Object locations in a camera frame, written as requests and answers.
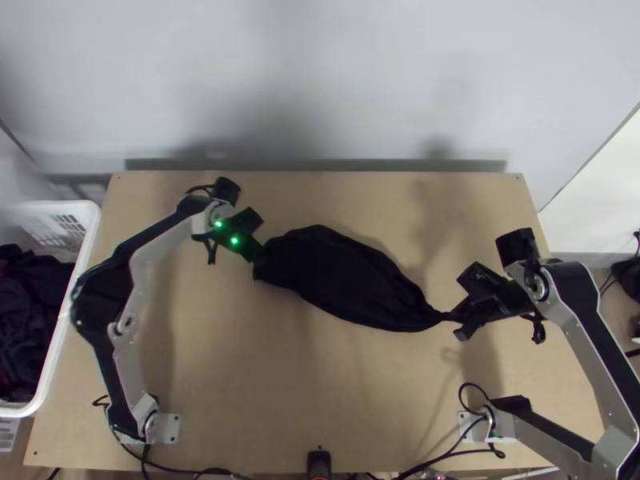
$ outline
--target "laundry basket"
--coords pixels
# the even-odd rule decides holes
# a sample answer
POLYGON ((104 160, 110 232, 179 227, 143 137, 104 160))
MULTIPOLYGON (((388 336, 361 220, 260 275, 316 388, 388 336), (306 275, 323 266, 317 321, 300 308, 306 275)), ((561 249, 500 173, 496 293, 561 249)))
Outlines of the laundry basket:
POLYGON ((28 403, 0 400, 0 417, 26 417, 44 402, 70 322, 71 290, 86 270, 99 222, 100 208, 88 200, 25 202, 0 210, 0 245, 17 243, 23 250, 75 262, 35 395, 28 403))

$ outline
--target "black cloth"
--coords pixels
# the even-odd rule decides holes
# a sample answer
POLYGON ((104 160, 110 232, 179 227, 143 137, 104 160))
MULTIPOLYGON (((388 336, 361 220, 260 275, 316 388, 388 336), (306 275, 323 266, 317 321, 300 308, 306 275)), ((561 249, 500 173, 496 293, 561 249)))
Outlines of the black cloth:
POLYGON ((0 246, 0 398, 34 396, 73 270, 73 263, 0 246))
POLYGON ((636 255, 629 260, 614 263, 611 273, 626 294, 640 303, 640 257, 636 255))
POLYGON ((417 332, 447 320, 383 252, 322 225, 269 240, 254 261, 254 279, 382 330, 417 332))

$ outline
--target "cable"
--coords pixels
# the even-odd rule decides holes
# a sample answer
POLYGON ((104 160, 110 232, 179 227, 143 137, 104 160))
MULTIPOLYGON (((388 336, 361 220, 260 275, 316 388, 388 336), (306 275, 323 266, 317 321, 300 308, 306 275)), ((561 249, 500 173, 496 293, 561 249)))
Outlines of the cable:
POLYGON ((483 412, 477 412, 475 410, 472 410, 462 400, 462 392, 468 386, 472 386, 473 388, 480 390, 480 393, 484 396, 485 400, 487 400, 488 402, 491 401, 491 399, 489 398, 489 395, 486 394, 486 392, 484 391, 484 389, 480 385, 478 385, 477 383, 473 383, 473 382, 464 382, 462 385, 460 385, 460 388, 458 388, 458 401, 460 402, 460 405, 462 405, 462 408, 465 409, 470 414, 473 414, 473 415, 475 415, 477 417, 484 417, 485 415, 484 415, 483 412))
POLYGON ((58 474, 59 471, 60 471, 60 467, 54 468, 54 471, 51 472, 51 475, 49 475, 46 478, 46 480, 54 480, 55 476, 58 474))
POLYGON ((150 445, 146 443, 142 448, 142 458, 140 459, 140 471, 142 472, 142 477, 145 480, 149 480, 149 475, 146 472, 145 464, 146 464, 146 456, 149 454, 149 450, 151 450, 150 445))
MULTIPOLYGON (((635 249, 635 254, 632 258, 637 257, 638 254, 640 254, 640 230, 636 230, 634 232, 634 237, 636 240, 638 240, 638 248, 635 249)), ((604 282, 602 282, 602 285, 600 285, 600 296, 603 296, 605 294, 605 292, 612 286, 615 285, 618 280, 616 278, 614 278, 613 280, 611 280, 611 278, 614 276, 614 272, 611 272, 609 274, 609 276, 606 278, 606 280, 604 282)))
POLYGON ((464 438, 466 438, 467 434, 469 432, 472 431, 472 429, 479 424, 480 422, 484 422, 484 421, 489 421, 490 420, 490 424, 489 424, 489 434, 491 433, 491 431, 495 428, 495 415, 494 415, 494 411, 491 409, 491 407, 488 405, 488 403, 490 403, 490 399, 489 399, 489 395, 486 394, 486 392, 484 391, 483 388, 480 387, 480 385, 476 384, 476 383, 472 383, 472 382, 465 382, 462 385, 460 385, 460 388, 458 389, 458 400, 460 401, 460 405, 462 405, 462 408, 465 409, 467 412, 469 412, 472 415, 475 415, 478 417, 478 419, 474 420, 466 429, 464 432, 462 432, 462 435, 460 435, 460 437, 458 438, 458 440, 452 445, 451 448, 449 448, 444 454, 440 455, 439 457, 436 457, 432 460, 428 460, 426 462, 420 463, 414 467, 411 467, 410 469, 400 473, 396 478, 394 478, 394 480, 404 480, 405 478, 416 474, 417 472, 423 471, 424 469, 429 468, 430 466, 432 466, 433 464, 440 462, 442 460, 445 460, 447 458, 451 458, 451 457, 457 457, 459 455, 469 455, 469 454, 494 454, 496 457, 503 459, 506 455, 503 451, 498 450, 495 448, 493 443, 489 443, 489 447, 488 448, 484 448, 484 449, 476 449, 476 450, 463 450, 460 452, 454 452, 454 450, 460 445, 460 443, 462 443, 462 440, 464 438), (464 401, 462 400, 462 392, 464 391, 465 388, 472 386, 475 389, 480 390, 480 392, 482 393, 482 395, 484 396, 484 398, 486 399, 487 403, 485 403, 483 406, 486 408, 486 411, 488 413, 488 417, 487 414, 483 413, 483 412, 479 412, 476 410, 472 410, 467 404, 464 403, 464 401))
MULTIPOLYGON (((95 400, 92 401, 91 405, 93 405, 93 406, 101 406, 102 407, 102 411, 106 415, 106 409, 109 408, 110 404, 101 402, 101 400, 104 400, 105 398, 108 398, 108 397, 109 397, 109 395, 103 395, 100 398, 96 398, 95 400)), ((115 431, 112 428, 109 428, 109 430, 110 430, 111 434, 114 436, 114 438, 116 439, 116 441, 118 442, 118 444, 124 449, 124 451, 127 452, 129 455, 131 455, 133 458, 136 458, 137 460, 140 461, 140 470, 141 470, 142 476, 144 477, 145 480, 149 480, 149 474, 146 471, 146 466, 147 465, 148 466, 152 466, 154 468, 157 468, 158 470, 163 470, 165 472, 170 472, 172 474, 190 474, 190 475, 194 475, 194 479, 200 478, 202 475, 227 475, 227 476, 230 476, 230 477, 238 478, 240 480, 252 480, 252 478, 250 478, 250 477, 246 477, 245 475, 236 474, 236 473, 234 473, 231 470, 228 470, 226 468, 210 467, 210 468, 205 468, 204 470, 185 470, 185 469, 171 468, 171 467, 168 467, 168 466, 159 465, 159 464, 157 464, 155 462, 152 462, 151 460, 148 459, 149 452, 151 450, 151 444, 149 444, 149 443, 145 444, 144 447, 142 448, 142 455, 139 455, 139 454, 135 453, 133 450, 131 450, 129 447, 127 447, 125 444, 123 444, 120 441, 120 437, 118 436, 118 434, 116 434, 115 431)), ((51 478, 53 478, 56 473, 57 472, 54 472, 54 474, 52 474, 53 476, 51 476, 47 480, 50 480, 51 478)))
POLYGON ((433 460, 428 460, 426 462, 420 463, 414 467, 409 468, 408 470, 405 470, 404 472, 400 473, 396 478, 394 478, 394 480, 404 480, 405 478, 416 474, 417 472, 423 471, 424 469, 429 468, 430 466, 432 466, 433 464, 440 462, 442 460, 445 460, 447 458, 451 458, 451 457, 457 457, 459 455, 468 455, 468 454, 488 454, 488 453, 492 453, 495 454, 498 458, 502 459, 505 457, 504 452, 502 452, 501 450, 496 450, 495 447, 493 446, 493 444, 490 444, 489 448, 485 448, 485 449, 476 449, 476 450, 463 450, 461 452, 454 452, 455 448, 460 445, 460 443, 462 442, 462 440, 467 436, 467 434, 469 432, 471 432, 471 430, 480 422, 483 422, 486 420, 486 416, 483 415, 482 417, 478 418, 477 420, 474 420, 471 425, 469 425, 464 432, 462 432, 462 435, 460 435, 460 437, 458 438, 458 440, 456 441, 456 443, 454 443, 452 445, 451 448, 449 448, 444 454, 440 455, 439 457, 434 458, 433 460))

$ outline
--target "plywood tabletop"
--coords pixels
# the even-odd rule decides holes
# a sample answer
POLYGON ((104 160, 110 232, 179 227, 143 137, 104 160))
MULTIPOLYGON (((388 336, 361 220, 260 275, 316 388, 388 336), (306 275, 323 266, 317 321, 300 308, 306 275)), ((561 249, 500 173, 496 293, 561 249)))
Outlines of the plywood tabletop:
MULTIPOLYGON (((224 174, 238 206, 265 223, 260 242, 322 223, 391 256, 428 301, 449 310, 456 277, 479 261, 502 272, 497 236, 531 226, 546 244, 526 183, 516 174, 126 172, 112 177, 90 263, 168 215, 190 186, 224 174)), ((530 340, 529 322, 480 329, 471 341, 444 322, 396 334, 345 322, 295 294, 255 282, 239 255, 184 242, 152 270, 140 338, 143 371, 164 411, 182 416, 178 444, 150 458, 182 468, 302 472, 322 445, 335 471, 398 471, 445 451, 458 436, 458 386, 491 397, 523 394, 536 411, 591 440, 602 432, 588 381, 564 336, 530 340)), ((69 328, 25 463, 137 470, 91 402, 105 393, 90 346, 69 328)), ((548 465, 523 445, 452 458, 443 470, 548 465)))

